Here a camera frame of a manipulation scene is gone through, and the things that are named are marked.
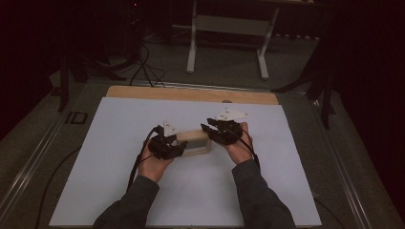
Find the table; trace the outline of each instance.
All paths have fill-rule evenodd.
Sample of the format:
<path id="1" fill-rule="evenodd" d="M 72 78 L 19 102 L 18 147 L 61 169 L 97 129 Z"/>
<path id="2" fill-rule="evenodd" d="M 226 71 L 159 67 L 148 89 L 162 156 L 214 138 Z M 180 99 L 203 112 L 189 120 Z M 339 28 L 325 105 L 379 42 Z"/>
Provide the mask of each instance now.
<path id="1" fill-rule="evenodd" d="M 196 33 L 197 31 L 217 31 L 217 32 L 228 32 L 236 34 L 246 34 L 246 35 L 257 35 L 263 36 L 264 41 L 260 49 L 256 51 L 258 57 L 258 63 L 260 68 L 261 77 L 264 80 L 268 79 L 268 71 L 265 60 L 265 53 L 272 35 L 277 16 L 280 11 L 280 6 L 285 4 L 295 4 L 295 5 L 308 5 L 314 6 L 315 4 L 312 0 L 302 1 L 302 0 L 263 0 L 256 1 L 255 3 L 272 4 L 273 9 L 270 11 L 270 17 L 266 20 L 253 20 L 244 18 L 230 18 L 221 17 L 213 15 L 203 15 L 197 12 L 197 2 L 198 0 L 193 0 L 192 9 L 192 20 L 191 20 L 191 43 L 190 51 L 188 53 L 187 61 L 187 72 L 193 73 L 194 66 L 196 62 Z M 317 4 L 320 7 L 324 7 L 324 4 Z"/>
<path id="2" fill-rule="evenodd" d="M 233 103 L 221 103 L 224 100 Z M 224 107 L 249 112 L 255 151 L 262 152 L 258 155 L 263 177 L 297 226 L 320 225 L 287 120 L 277 104 L 275 95 L 267 93 L 113 86 L 98 107 L 50 225 L 92 225 L 125 193 L 141 143 L 163 117 L 188 131 Z M 233 166 L 217 144 L 208 154 L 175 159 L 160 181 L 147 226 L 243 226 L 230 173 Z"/>

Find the gray sleeve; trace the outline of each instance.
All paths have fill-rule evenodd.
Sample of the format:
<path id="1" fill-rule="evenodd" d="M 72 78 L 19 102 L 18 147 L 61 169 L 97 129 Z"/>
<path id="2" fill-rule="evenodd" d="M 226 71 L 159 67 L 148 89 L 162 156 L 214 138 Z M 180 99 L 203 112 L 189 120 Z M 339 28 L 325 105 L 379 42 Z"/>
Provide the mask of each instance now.
<path id="1" fill-rule="evenodd" d="M 296 228 L 291 212 L 268 188 L 254 160 L 237 165 L 232 174 L 245 228 Z"/>
<path id="2" fill-rule="evenodd" d="M 128 192 L 108 207 L 95 221 L 95 229 L 144 228 L 149 209 L 159 191 L 151 179 L 137 176 Z"/>

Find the cable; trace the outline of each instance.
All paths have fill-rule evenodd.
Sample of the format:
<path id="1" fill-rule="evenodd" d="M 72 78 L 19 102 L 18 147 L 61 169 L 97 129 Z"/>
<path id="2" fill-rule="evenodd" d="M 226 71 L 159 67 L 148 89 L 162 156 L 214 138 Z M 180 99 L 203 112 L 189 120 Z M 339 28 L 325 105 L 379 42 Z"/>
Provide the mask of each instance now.
<path id="1" fill-rule="evenodd" d="M 142 44 L 142 47 L 146 50 L 146 57 L 145 57 L 144 59 L 143 59 L 141 56 L 139 57 L 140 66 L 139 66 L 139 68 L 137 69 L 137 71 L 134 73 L 134 75 L 132 76 L 131 81 L 130 81 L 130 83 L 129 83 L 129 86 L 132 86 L 132 83 L 133 83 L 133 81 L 135 80 L 135 78 L 136 78 L 136 76 L 138 75 L 138 73 L 140 72 L 140 70 L 143 70 L 143 73 L 145 74 L 145 77 L 146 77 L 146 79 L 148 80 L 149 85 L 150 85 L 151 87 L 155 87 L 158 83 L 160 83 L 161 86 L 163 86 L 163 88 L 165 88 L 164 83 L 161 81 L 161 79 L 164 78 L 164 76 L 165 76 L 164 70 L 163 70 L 163 69 L 159 69 L 159 68 L 152 67 L 152 66 L 150 66 L 150 65 L 148 65 L 148 64 L 146 63 L 147 60 L 149 59 L 150 51 L 149 51 L 149 49 L 148 49 L 145 45 L 143 45 L 143 44 Z M 152 80 L 151 80 L 151 78 L 149 77 L 148 72 L 147 72 L 147 70 L 146 70 L 145 67 L 146 67 L 146 68 L 149 70 L 149 72 L 156 78 L 155 83 L 152 83 Z M 162 76 L 157 76 L 157 75 L 155 74 L 154 70 L 161 71 L 161 72 L 162 72 Z"/>
<path id="2" fill-rule="evenodd" d="M 135 177 L 135 173 L 137 172 L 138 166 L 141 164 L 142 161 L 144 161 L 145 159 L 150 157 L 149 156 L 149 157 L 147 157 L 145 159 L 140 159 L 140 157 L 142 156 L 142 153 L 145 150 L 146 145 L 147 145 L 147 143 L 148 143 L 149 139 L 151 138 L 151 135 L 152 135 L 152 133 L 154 131 L 156 131 L 156 128 L 152 129 L 152 131 L 150 131 L 148 136 L 146 137 L 145 141 L 143 141 L 142 149 L 140 150 L 140 152 L 139 152 L 139 154 L 137 156 L 137 159 L 135 160 L 134 167 L 132 168 L 131 175 L 129 176 L 126 192 L 128 192 L 128 190 L 131 187 L 132 183 L 134 183 L 134 177 Z"/>
<path id="3" fill-rule="evenodd" d="M 144 60 L 144 62 L 142 63 L 142 62 L 140 62 L 140 66 L 139 66 L 139 68 L 137 69 L 137 71 L 134 73 L 134 75 L 132 76 L 132 78 L 131 78 L 131 80 L 130 80 L 130 82 L 129 82 L 129 86 L 132 86 L 132 82 L 135 80 L 135 78 L 137 77 L 137 75 L 138 75 L 138 73 L 139 73 L 139 71 L 142 69 L 142 68 L 144 68 L 144 63 L 146 63 L 146 61 L 149 59 L 149 49 L 146 47 L 146 46 L 144 46 L 143 44 L 141 45 L 145 50 L 146 50 L 146 57 L 145 57 L 145 60 Z"/>
<path id="4" fill-rule="evenodd" d="M 148 75 L 148 73 L 146 72 L 146 69 L 145 69 L 146 61 L 144 61 L 144 60 L 142 59 L 142 57 L 140 57 L 140 58 L 139 58 L 139 62 L 141 63 L 141 67 L 142 67 L 142 69 L 143 69 L 143 73 L 145 74 L 145 77 L 146 77 L 146 79 L 148 80 L 149 85 L 153 88 L 152 81 L 151 81 L 151 79 L 149 78 L 149 75 Z"/>
<path id="5" fill-rule="evenodd" d="M 336 219 L 336 221 L 340 224 L 340 226 L 343 228 L 343 229 L 346 229 L 347 227 L 345 226 L 345 224 L 343 224 L 343 222 L 337 217 L 337 215 L 335 215 L 334 214 L 334 212 L 329 208 L 329 207 L 327 207 L 327 205 L 325 205 L 323 202 L 321 202 L 321 200 L 319 200 L 317 197 L 315 197 L 315 198 L 313 198 L 317 203 L 319 203 L 319 205 L 321 205 L 322 207 L 324 207 L 329 213 L 330 213 L 330 215 L 331 216 L 333 216 L 334 217 L 334 219 Z"/>
<path id="6" fill-rule="evenodd" d="M 50 179 L 48 180 L 48 183 L 45 187 L 44 193 L 42 194 L 42 198 L 41 198 L 41 203 L 39 204 L 39 211 L 38 211 L 38 215 L 36 216 L 36 223 L 35 223 L 35 229 L 38 228 L 39 226 L 39 222 L 41 220 L 41 214 L 42 214 L 42 207 L 44 206 L 44 202 L 45 202 L 45 196 L 47 195 L 48 192 L 48 188 L 50 187 L 51 181 L 54 177 L 54 175 L 56 174 L 56 172 L 59 170 L 60 166 L 62 166 L 62 164 L 72 155 L 74 155 L 78 150 L 80 150 L 81 146 L 78 147 L 77 149 L 73 150 L 72 152 L 70 152 L 67 156 L 65 156 L 65 158 L 63 158 L 63 160 L 57 165 L 56 169 L 53 170 L 53 173 L 51 174 Z"/>
<path id="7" fill-rule="evenodd" d="M 252 137 L 249 135 L 249 133 L 247 131 L 245 131 L 245 130 L 242 130 L 242 131 L 245 132 L 245 134 L 249 137 L 250 145 L 252 147 L 252 151 L 254 152 Z"/>

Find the white table surface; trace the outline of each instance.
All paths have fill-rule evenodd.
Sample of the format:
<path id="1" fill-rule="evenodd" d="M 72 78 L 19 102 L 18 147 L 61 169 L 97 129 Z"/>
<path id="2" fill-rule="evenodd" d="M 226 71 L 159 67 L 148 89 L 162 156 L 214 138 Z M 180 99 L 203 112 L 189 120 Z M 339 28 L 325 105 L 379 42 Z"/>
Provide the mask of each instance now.
<path id="1" fill-rule="evenodd" d="M 251 105 L 104 97 L 51 219 L 51 226 L 90 226 L 126 190 L 147 134 L 163 120 L 197 130 L 224 108 L 247 112 L 268 186 L 297 226 L 321 225 L 309 184 L 280 105 Z M 213 143 L 209 154 L 176 158 L 159 183 L 151 227 L 238 227 L 242 215 L 231 175 L 233 162 Z"/>

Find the wooden block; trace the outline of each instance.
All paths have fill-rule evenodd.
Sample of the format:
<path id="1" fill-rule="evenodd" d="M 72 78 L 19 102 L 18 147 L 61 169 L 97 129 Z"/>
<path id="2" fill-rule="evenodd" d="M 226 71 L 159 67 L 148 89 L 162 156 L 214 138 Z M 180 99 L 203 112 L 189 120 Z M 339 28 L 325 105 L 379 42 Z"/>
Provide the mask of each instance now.
<path id="1" fill-rule="evenodd" d="M 211 150 L 211 140 L 203 130 L 180 132 L 177 134 L 178 143 L 187 141 L 183 156 L 208 153 Z"/>

